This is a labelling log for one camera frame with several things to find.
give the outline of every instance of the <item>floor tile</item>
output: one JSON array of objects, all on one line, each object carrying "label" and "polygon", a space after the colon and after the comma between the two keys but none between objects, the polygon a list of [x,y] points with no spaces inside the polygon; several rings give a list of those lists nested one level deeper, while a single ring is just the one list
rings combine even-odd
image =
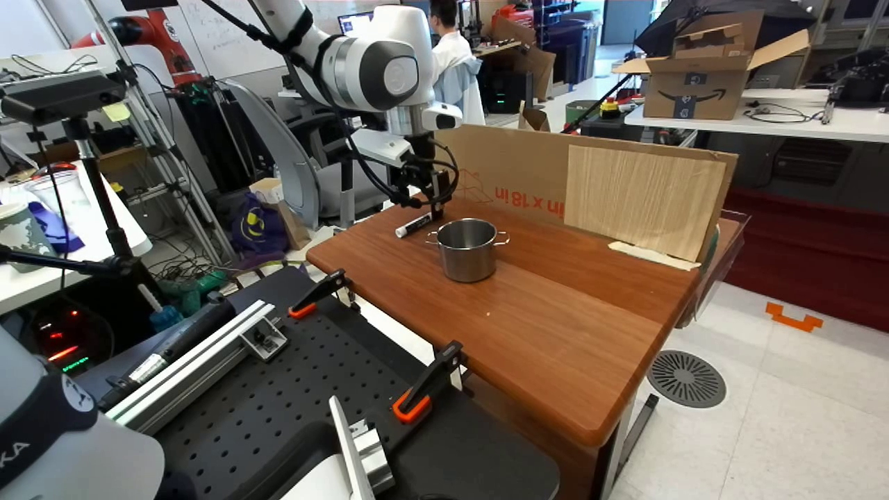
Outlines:
[{"label": "floor tile", "polygon": [[695,411],[660,401],[612,497],[716,497],[738,436],[724,411]]},{"label": "floor tile", "polygon": [[887,416],[762,376],[723,497],[878,500],[889,497],[887,462]]},{"label": "floor tile", "polygon": [[766,318],[766,298],[746,290],[716,284],[699,306],[695,326],[727,333],[741,345],[763,348],[775,323]]},{"label": "floor tile", "polygon": [[814,333],[775,326],[763,373],[859,411],[889,416],[889,333],[832,318],[821,323]]}]

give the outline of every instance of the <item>person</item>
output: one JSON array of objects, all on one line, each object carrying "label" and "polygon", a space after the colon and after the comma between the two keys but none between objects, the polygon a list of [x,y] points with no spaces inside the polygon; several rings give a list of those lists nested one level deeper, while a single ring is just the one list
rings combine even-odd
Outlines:
[{"label": "person", "polygon": [[523,0],[505,0],[505,6],[495,12],[492,25],[495,22],[520,22],[534,27],[534,12]]},{"label": "person", "polygon": [[[460,37],[460,30],[456,27],[456,0],[432,0],[428,22],[438,37],[438,44],[432,47],[432,75],[430,75],[430,80],[435,84],[445,70],[471,62],[475,52],[470,43]],[[475,79],[463,88],[460,109],[463,109],[463,125],[487,125],[480,88]]]}]

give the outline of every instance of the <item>pot handle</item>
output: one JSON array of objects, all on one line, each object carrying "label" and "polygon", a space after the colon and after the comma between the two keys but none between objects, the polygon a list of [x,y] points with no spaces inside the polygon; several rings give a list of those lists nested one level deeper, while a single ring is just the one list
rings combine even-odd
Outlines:
[{"label": "pot handle", "polygon": [[438,245],[435,236],[438,236],[438,230],[428,230],[423,245],[435,247]]},{"label": "pot handle", "polygon": [[510,243],[510,236],[505,230],[500,230],[495,247],[505,247],[507,243]]}]

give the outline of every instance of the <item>floor drain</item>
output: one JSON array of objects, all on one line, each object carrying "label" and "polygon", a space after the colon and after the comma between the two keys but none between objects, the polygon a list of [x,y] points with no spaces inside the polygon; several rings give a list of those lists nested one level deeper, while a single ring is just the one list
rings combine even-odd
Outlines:
[{"label": "floor drain", "polygon": [[681,351],[657,354],[655,363],[646,370],[646,381],[677,405],[712,409],[724,401],[723,376],[702,359]]}]

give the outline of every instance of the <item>monitor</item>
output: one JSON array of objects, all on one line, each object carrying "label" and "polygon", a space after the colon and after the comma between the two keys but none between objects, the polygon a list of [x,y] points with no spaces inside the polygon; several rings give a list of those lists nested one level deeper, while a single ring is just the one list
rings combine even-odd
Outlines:
[{"label": "monitor", "polygon": [[370,27],[373,22],[373,12],[359,12],[359,13],[345,13],[345,16],[335,16],[339,20],[339,30],[345,37],[359,37]]}]

